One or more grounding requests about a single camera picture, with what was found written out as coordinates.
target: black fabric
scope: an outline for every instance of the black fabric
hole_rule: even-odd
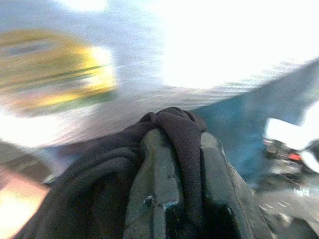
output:
[[[206,125],[178,108],[148,113],[124,131],[98,139],[99,147],[66,170],[15,238],[121,238],[130,187],[143,162],[140,142],[157,127],[172,141],[181,170],[185,217],[178,238],[201,238],[200,136]]]

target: dark cloth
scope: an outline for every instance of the dark cloth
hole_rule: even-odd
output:
[[[178,108],[148,113],[123,130],[98,139],[53,185],[37,213],[15,239],[119,239],[132,182],[143,162],[140,143],[161,128],[173,143],[184,194],[178,238],[201,238],[204,225],[200,137],[206,125]]]

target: yellow sign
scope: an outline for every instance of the yellow sign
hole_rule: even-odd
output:
[[[107,50],[44,30],[0,34],[0,69],[0,100],[17,112],[93,104],[116,85]]]

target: white vehicle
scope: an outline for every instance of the white vehicle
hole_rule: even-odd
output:
[[[267,156],[277,159],[281,170],[276,174],[303,171],[319,173],[319,140],[308,129],[269,118],[267,120],[264,144]]]

